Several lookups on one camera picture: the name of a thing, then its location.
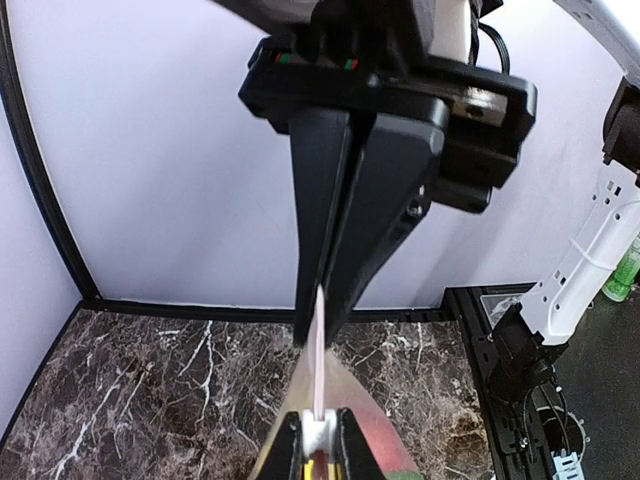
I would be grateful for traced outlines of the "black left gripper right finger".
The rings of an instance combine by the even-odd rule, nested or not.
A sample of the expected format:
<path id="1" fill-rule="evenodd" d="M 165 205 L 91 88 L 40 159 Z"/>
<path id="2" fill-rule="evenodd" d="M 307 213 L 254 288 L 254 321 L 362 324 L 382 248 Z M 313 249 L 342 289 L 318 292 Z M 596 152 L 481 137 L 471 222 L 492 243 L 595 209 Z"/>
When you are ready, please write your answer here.
<path id="1" fill-rule="evenodd" d="M 354 413 L 349 408 L 340 408 L 336 411 L 333 443 L 333 457 L 338 479 L 385 479 Z"/>

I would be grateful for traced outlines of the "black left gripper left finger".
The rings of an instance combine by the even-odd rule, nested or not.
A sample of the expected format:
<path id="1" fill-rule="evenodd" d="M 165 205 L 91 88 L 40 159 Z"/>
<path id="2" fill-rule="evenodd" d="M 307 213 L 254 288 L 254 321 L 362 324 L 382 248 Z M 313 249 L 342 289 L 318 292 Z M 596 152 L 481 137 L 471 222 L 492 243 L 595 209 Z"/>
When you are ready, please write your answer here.
<path id="1" fill-rule="evenodd" d="M 297 412 L 288 412 L 258 470 L 257 479 L 300 480 L 303 478 L 303 470 L 301 420 Z"/>

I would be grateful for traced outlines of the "red toy apple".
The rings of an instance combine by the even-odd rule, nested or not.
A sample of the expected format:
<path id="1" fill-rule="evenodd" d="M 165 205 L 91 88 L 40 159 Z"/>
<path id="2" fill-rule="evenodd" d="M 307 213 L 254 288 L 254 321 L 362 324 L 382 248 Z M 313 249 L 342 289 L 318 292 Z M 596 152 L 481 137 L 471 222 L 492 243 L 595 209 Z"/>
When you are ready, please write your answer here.
<path id="1" fill-rule="evenodd" d="M 384 411 L 362 387 L 351 406 L 355 418 L 382 472 L 388 477 L 418 473 L 418 467 Z"/>

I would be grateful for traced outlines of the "clear zip top bag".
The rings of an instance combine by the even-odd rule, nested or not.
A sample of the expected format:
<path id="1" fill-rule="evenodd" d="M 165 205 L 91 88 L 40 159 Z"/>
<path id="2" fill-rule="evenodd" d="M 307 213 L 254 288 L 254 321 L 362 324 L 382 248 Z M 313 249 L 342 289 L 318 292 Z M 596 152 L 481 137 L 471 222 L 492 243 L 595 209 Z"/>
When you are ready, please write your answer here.
<path id="1" fill-rule="evenodd" d="M 333 457 L 336 411 L 340 408 L 349 408 L 352 411 L 354 394 L 359 387 L 364 386 L 326 347 L 325 303 L 324 291 L 318 288 L 308 339 L 294 369 L 277 419 L 249 474 L 251 479 L 257 479 L 258 470 L 288 412 L 297 412 L 302 424 L 302 479 L 338 479 Z M 400 473 L 397 477 L 388 477 L 385 474 L 384 476 L 385 479 L 423 477 L 419 468 L 418 473 Z"/>

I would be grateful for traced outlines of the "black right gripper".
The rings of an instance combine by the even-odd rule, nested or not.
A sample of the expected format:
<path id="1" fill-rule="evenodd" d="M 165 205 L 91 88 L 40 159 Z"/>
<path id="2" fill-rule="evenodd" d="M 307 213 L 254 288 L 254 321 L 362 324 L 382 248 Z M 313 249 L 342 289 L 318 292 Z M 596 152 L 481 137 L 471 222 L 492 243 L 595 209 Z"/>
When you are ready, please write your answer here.
<path id="1" fill-rule="evenodd" d="M 254 50 L 240 99 L 290 136 L 298 345 L 308 339 L 323 280 L 325 343 L 333 342 L 371 279 L 419 222 L 406 211 L 437 173 L 443 144 L 434 192 L 439 204 L 479 214 L 513 173 L 535 122 L 538 92 L 507 68 L 477 65 L 481 18 L 494 8 L 491 1 L 464 3 L 466 37 L 457 55 L 435 49 L 432 1 L 316 1 L 308 19 L 273 24 Z M 327 109 L 290 118 L 305 107 Z M 358 154 L 331 249 L 350 151 L 345 111 L 380 115 Z M 445 123 L 445 140 L 440 128 L 416 120 Z"/>

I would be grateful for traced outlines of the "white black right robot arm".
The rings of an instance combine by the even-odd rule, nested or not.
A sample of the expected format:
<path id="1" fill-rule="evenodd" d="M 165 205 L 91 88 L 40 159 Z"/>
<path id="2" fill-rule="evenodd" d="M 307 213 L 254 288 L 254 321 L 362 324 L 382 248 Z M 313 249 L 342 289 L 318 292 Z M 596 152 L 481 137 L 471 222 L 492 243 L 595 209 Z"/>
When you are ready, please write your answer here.
<path id="1" fill-rule="evenodd" d="M 288 136 L 298 228 L 294 338 L 302 405 L 284 416 L 258 479 L 379 479 L 353 412 L 329 392 L 327 351 L 364 290 L 433 203 L 474 214 L 517 164 L 536 118 L 533 84 L 477 64 L 494 1 L 230 1 L 263 30 L 239 96 Z M 639 231 L 639 5 L 564 1 L 622 70 L 603 123 L 589 215 L 554 271 L 495 325 L 465 321 L 500 479 L 579 479 L 530 403 L 590 300 Z"/>

